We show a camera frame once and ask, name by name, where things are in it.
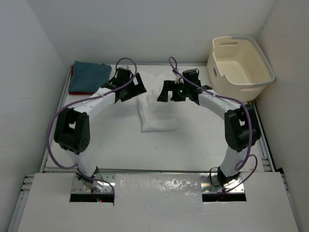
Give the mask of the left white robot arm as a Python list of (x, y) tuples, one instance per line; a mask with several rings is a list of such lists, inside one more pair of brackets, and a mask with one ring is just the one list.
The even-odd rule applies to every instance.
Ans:
[(117, 68), (114, 77), (90, 97), (64, 109), (57, 117), (54, 142), (66, 151), (76, 167), (76, 174), (86, 185), (103, 182), (98, 168), (87, 152), (90, 145), (90, 123), (106, 107), (125, 102), (146, 92), (138, 72)]

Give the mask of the white t shirt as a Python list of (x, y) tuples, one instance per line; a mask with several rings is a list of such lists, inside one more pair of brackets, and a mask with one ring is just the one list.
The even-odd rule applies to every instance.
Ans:
[(167, 132), (177, 129), (177, 121), (171, 102), (157, 101), (164, 83), (164, 77), (140, 71), (146, 92), (139, 95), (138, 105), (142, 132)]

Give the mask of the blue t shirt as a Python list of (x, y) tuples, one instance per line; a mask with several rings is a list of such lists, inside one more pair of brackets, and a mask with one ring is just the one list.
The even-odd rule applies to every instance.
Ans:
[(95, 93), (105, 84), (112, 71), (110, 65), (75, 61), (70, 91)]

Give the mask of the red t shirt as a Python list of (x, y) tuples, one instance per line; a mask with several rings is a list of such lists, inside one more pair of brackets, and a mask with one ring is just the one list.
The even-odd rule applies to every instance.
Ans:
[(69, 90), (68, 90), (68, 94), (69, 95), (92, 95), (92, 92), (82, 92), (82, 91), (70, 91), (70, 86), (71, 86), (71, 81), (72, 81), (72, 77), (73, 77), (73, 65), (70, 67), (70, 81), (69, 81)]

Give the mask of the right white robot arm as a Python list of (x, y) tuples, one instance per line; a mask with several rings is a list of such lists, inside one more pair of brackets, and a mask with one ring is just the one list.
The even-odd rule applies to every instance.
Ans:
[(254, 108), (251, 104), (217, 94), (210, 86), (201, 85), (198, 69), (175, 72), (175, 80), (165, 80), (157, 98), (159, 102), (191, 100), (215, 113), (224, 121), (227, 151), (217, 168), (217, 181), (223, 187), (237, 179), (251, 156), (251, 147), (261, 137)]

